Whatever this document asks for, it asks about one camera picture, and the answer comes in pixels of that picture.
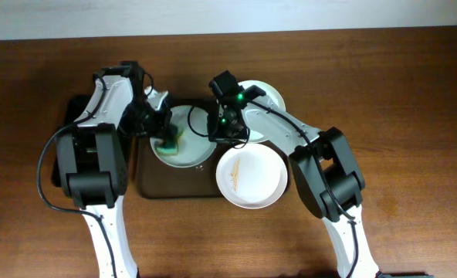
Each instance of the white wall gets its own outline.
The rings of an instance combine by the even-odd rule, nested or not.
[[[0,39],[457,25],[457,0],[0,0]]]

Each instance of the white plate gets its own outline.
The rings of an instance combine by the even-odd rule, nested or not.
[[[279,92],[273,88],[271,85],[268,83],[264,83],[263,81],[257,81],[257,80],[246,80],[239,82],[239,85],[244,87],[244,89],[249,88],[252,85],[256,85],[262,90],[266,92],[266,95],[273,100],[273,102],[276,104],[278,108],[281,110],[285,111],[285,103],[283,102],[282,96],[279,94]],[[261,143],[264,141],[267,141],[268,138],[266,138],[264,135],[260,134],[258,131],[251,131],[251,135],[249,136],[249,143]]]
[[[282,196],[287,186],[287,168],[270,147],[249,143],[223,154],[216,168],[216,182],[232,204],[261,209]]]
[[[215,142],[210,142],[206,137],[199,137],[194,134],[188,126],[188,113],[190,105],[173,107],[170,123],[182,130],[182,135],[178,139],[178,153],[176,155],[162,155],[155,150],[160,139],[150,138],[151,148],[154,155],[165,164],[176,168],[189,168],[198,165],[208,159],[216,148]],[[207,134],[208,113],[196,107],[191,113],[191,125],[195,131]]]

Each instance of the wire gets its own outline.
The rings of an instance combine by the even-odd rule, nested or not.
[[[88,115],[86,117],[84,117],[81,120],[77,120],[77,121],[75,121],[75,122],[73,122],[71,124],[68,124],[65,127],[60,128],[45,143],[45,146],[43,147],[42,153],[39,156],[38,164],[36,165],[36,188],[38,189],[38,193],[40,195],[40,198],[43,200],[43,202],[45,202],[45,205],[47,205],[49,208],[51,208],[51,209],[53,209],[53,210],[55,210],[57,212],[73,213],[73,214],[78,214],[78,215],[88,215],[89,217],[92,217],[93,219],[96,220],[96,222],[100,226],[100,229],[101,229],[101,231],[103,233],[103,237],[105,238],[105,243],[107,244],[107,247],[108,247],[108,250],[109,250],[109,253],[110,253],[110,260],[112,262],[111,264],[112,264],[113,277],[117,278],[117,271],[115,269],[115,259],[113,257],[112,245],[110,244],[110,240],[109,240],[109,238],[107,236],[107,231],[105,231],[105,226],[102,223],[101,216],[95,215],[95,214],[93,214],[91,212],[82,211],[82,210],[79,210],[79,209],[60,208],[58,206],[52,205],[49,202],[49,200],[45,197],[45,195],[43,194],[43,190],[42,190],[41,170],[42,170],[43,158],[45,157],[45,154],[48,151],[48,149],[49,149],[50,145],[52,144],[52,142],[54,141],[54,139],[57,136],[59,136],[61,133],[63,133],[64,131],[70,130],[70,129],[76,127],[78,124],[84,123],[85,121],[93,118],[93,116],[96,114],[96,112],[100,109],[100,106],[101,106],[103,100],[105,99],[105,94],[108,91],[107,85],[105,84],[105,80],[103,80],[103,77],[101,77],[101,76],[99,76],[97,74],[93,74],[93,77],[98,79],[98,80],[100,80],[100,82],[103,85],[102,95],[100,96],[100,99],[98,100],[98,103],[96,104],[96,106],[93,109],[93,111],[91,111],[91,113],[88,113]]]
[[[200,137],[207,137],[208,134],[200,134],[199,132],[195,131],[195,129],[194,129],[194,128],[192,127],[192,125],[191,125],[191,114],[192,114],[192,111],[193,111],[196,107],[198,107],[198,106],[193,105],[193,106],[191,106],[191,109],[189,109],[189,113],[188,113],[188,126],[189,126],[189,128],[191,128],[191,131],[192,131],[194,134],[196,134],[196,135],[198,135],[198,136],[200,136]]]
[[[352,229],[352,236],[354,237],[354,262],[352,263],[352,267],[350,268],[349,274],[346,278],[351,278],[352,274],[354,274],[355,266],[357,265],[357,261],[359,260],[359,242],[357,241],[357,231],[355,230],[355,225],[357,224],[354,220],[349,220],[348,223],[350,224],[350,228]]]
[[[245,126],[245,129],[247,130],[247,139],[245,140],[244,144],[241,147],[236,147],[235,144],[232,143],[232,138],[230,138],[230,144],[231,148],[234,148],[236,150],[240,150],[243,147],[245,147],[249,143],[249,137],[251,136],[251,130]]]
[[[287,123],[289,123],[290,125],[292,125],[293,128],[295,128],[297,130],[297,132],[299,132],[300,136],[302,138],[304,138],[304,140],[306,141],[306,143],[311,146],[311,141],[309,140],[309,138],[307,137],[306,135],[306,132],[304,132],[300,127],[297,126],[297,124],[295,124],[294,122],[292,122],[288,117],[282,115],[281,113],[277,112],[277,111],[274,111],[273,109],[271,108],[268,108],[262,104],[259,104],[255,101],[252,101],[250,100],[249,101],[251,104],[254,104],[256,105],[257,107],[259,108],[262,108],[266,111],[268,111],[269,113],[272,113],[272,114],[275,114],[277,115],[278,117],[281,117],[282,119],[284,119],[284,121],[286,121]],[[327,190],[327,193],[328,195],[331,197],[331,200],[332,202],[335,204],[335,206],[337,207],[338,211],[341,212],[343,215],[345,215],[345,217],[347,217],[349,220],[354,220],[355,217],[353,217],[352,215],[348,214],[344,208],[342,208],[342,206],[340,205],[340,203],[338,202],[337,200],[337,197],[335,197],[335,194],[331,191],[331,188],[330,186],[328,185],[328,182],[327,182],[327,179],[326,177],[324,176],[324,173],[323,173],[323,169],[321,168],[321,163],[320,163],[320,160],[318,159],[317,155],[316,155],[316,152],[314,149],[312,149],[310,147],[310,150],[313,152],[313,158],[314,158],[314,161],[316,162],[316,165],[318,167],[318,172],[320,173],[321,175],[321,179],[323,180],[323,183],[324,183],[324,187],[325,189]]]
[[[358,242],[357,242],[357,233],[356,233],[356,230],[355,230],[356,222],[354,221],[355,217],[350,215],[348,212],[346,212],[344,210],[344,208],[342,208],[342,206],[340,205],[340,203],[337,200],[337,197],[335,197],[335,194],[331,191],[330,185],[328,185],[327,179],[326,179],[326,177],[325,177],[325,175],[323,173],[323,169],[321,168],[320,160],[317,157],[316,151],[311,148],[311,141],[307,137],[306,132],[304,132],[299,126],[297,126],[297,124],[292,122],[285,115],[283,115],[283,114],[281,114],[281,113],[279,113],[277,111],[274,111],[273,109],[271,109],[269,107],[266,107],[266,106],[264,106],[262,104],[259,104],[259,103],[255,102],[255,101],[250,100],[249,102],[251,104],[256,105],[257,107],[259,107],[259,108],[261,108],[263,110],[266,110],[268,113],[275,114],[276,116],[281,117],[282,119],[284,119],[284,121],[286,121],[293,128],[296,129],[296,131],[300,134],[300,136],[302,138],[304,138],[304,140],[306,141],[307,145],[310,146],[310,150],[311,150],[311,152],[313,154],[314,161],[315,161],[315,163],[316,163],[316,165],[318,167],[318,172],[320,173],[321,179],[323,180],[324,187],[327,190],[328,195],[331,197],[331,200],[335,204],[335,206],[337,207],[338,211],[341,212],[347,219],[349,219],[348,223],[350,224],[350,226],[352,228],[352,234],[354,236],[355,258],[354,258],[354,263],[352,264],[352,268],[350,269],[350,272],[347,275],[347,278],[350,278],[352,276],[352,274],[354,273],[355,266],[357,265],[357,261],[359,259],[359,245],[358,245]]]
[[[150,96],[151,93],[153,93],[153,89],[154,89],[154,80],[153,80],[153,76],[151,74],[149,74],[149,72],[147,72],[146,70],[143,70],[144,74],[146,74],[148,76],[148,78],[150,79],[150,86],[151,86],[151,89],[150,89],[150,92],[146,95],[146,98],[148,98]]]

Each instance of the food residue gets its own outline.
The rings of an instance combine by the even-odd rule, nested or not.
[[[240,164],[241,164],[241,159],[237,158],[237,161],[234,163],[234,166],[232,167],[232,173],[230,173],[230,175],[232,176],[233,188],[234,188],[235,193],[237,193],[237,182],[239,180]]]

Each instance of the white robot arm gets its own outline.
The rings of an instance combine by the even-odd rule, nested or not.
[[[229,72],[215,77],[210,88],[222,113],[212,114],[208,121],[208,138],[223,142],[240,134],[247,137],[247,129],[265,135],[289,156],[301,199],[327,227],[340,276],[376,277],[379,268],[369,251],[361,219],[364,178],[342,133],[337,129],[321,132],[302,123],[280,110],[258,87],[244,90]],[[329,171],[323,171],[320,166],[320,160],[325,157],[333,159]],[[330,195],[326,183],[330,183],[331,194],[337,197]],[[339,203],[334,203],[332,198],[340,199]],[[340,213],[341,206],[347,207],[346,215]]]
[[[125,154],[129,150],[121,143],[132,136],[173,136],[171,112],[164,105],[168,92],[158,93],[152,87],[143,91],[144,74],[136,62],[102,69],[95,76],[96,89],[86,109],[74,124],[50,138],[39,159],[40,196],[52,209],[83,214],[100,278],[139,277],[124,226]],[[364,177],[342,133],[336,128],[322,132],[300,122],[280,110],[258,87],[244,90],[238,86],[228,71],[209,86],[222,115],[218,110],[208,115],[208,139],[244,141],[247,130],[267,136],[289,156],[303,204],[327,227],[340,276],[390,277],[379,272],[369,251],[361,218]],[[42,193],[39,168],[54,138],[60,187],[80,210],[57,208]],[[321,159],[333,159],[333,165],[323,170]]]
[[[129,150],[121,143],[133,135],[168,136],[171,116],[164,105],[168,92],[148,87],[143,93],[143,76],[137,63],[104,68],[96,75],[94,93],[75,126],[56,138],[60,186],[75,206],[88,212],[83,217],[101,278],[139,277],[124,225],[124,155]]]

